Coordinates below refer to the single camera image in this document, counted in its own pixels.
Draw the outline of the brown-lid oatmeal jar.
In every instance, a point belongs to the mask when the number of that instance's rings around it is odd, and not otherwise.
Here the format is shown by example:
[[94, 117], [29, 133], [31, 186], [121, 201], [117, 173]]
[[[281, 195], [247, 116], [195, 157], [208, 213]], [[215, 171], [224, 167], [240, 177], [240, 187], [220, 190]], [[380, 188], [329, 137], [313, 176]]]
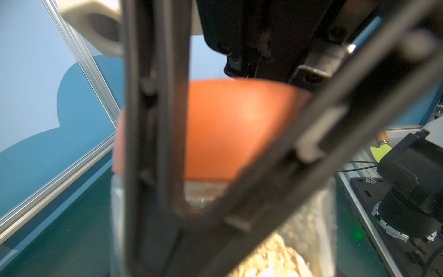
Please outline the brown-lid oatmeal jar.
[[[241, 171], [304, 111], [311, 93], [285, 83], [257, 79], [189, 81], [183, 194], [192, 209], [165, 277], [199, 277], [198, 262], [210, 247], [205, 240], [215, 235], [223, 217], [214, 204], [232, 187]], [[113, 277], [130, 277], [122, 263], [124, 216], [125, 109], [120, 114], [113, 153], [113, 186], [121, 191], [120, 208], [113, 211]], [[334, 182], [327, 183], [307, 199], [288, 219], [259, 243], [236, 267], [243, 265], [277, 230], [294, 227], [299, 241], [280, 255], [268, 251], [254, 262], [267, 275], [278, 277], [333, 277], [336, 274]], [[307, 221], [294, 226], [294, 216]]]

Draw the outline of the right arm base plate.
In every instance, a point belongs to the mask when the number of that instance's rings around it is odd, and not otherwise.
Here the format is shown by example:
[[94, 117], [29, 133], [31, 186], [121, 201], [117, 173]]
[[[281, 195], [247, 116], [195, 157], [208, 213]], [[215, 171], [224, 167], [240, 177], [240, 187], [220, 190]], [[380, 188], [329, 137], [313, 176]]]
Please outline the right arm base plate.
[[352, 178], [349, 186], [365, 229], [393, 276], [442, 276], [440, 223], [404, 203], [382, 178]]

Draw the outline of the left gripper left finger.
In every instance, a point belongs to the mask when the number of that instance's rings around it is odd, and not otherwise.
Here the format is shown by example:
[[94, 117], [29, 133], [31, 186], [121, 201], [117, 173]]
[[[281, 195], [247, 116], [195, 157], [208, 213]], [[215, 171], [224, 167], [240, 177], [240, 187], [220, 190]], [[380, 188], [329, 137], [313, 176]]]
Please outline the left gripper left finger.
[[123, 1], [125, 162], [122, 263], [164, 277], [192, 209], [183, 194], [191, 1]]

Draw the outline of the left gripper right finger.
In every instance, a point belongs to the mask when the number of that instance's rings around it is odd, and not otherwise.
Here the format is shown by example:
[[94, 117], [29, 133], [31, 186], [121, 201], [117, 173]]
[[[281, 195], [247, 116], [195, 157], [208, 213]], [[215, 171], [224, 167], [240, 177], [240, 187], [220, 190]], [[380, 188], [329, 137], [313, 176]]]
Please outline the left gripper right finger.
[[313, 95], [303, 113], [234, 180], [223, 221], [198, 262], [223, 277], [325, 185], [385, 124], [443, 76], [443, 3], [405, 1]]

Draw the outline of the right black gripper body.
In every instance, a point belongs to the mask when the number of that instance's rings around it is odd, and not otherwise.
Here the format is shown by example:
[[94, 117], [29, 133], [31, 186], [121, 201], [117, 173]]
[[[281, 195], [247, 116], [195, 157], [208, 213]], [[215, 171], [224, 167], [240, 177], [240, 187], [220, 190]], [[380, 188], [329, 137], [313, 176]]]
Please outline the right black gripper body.
[[197, 1], [206, 44], [224, 73], [316, 90], [353, 53], [373, 0]]

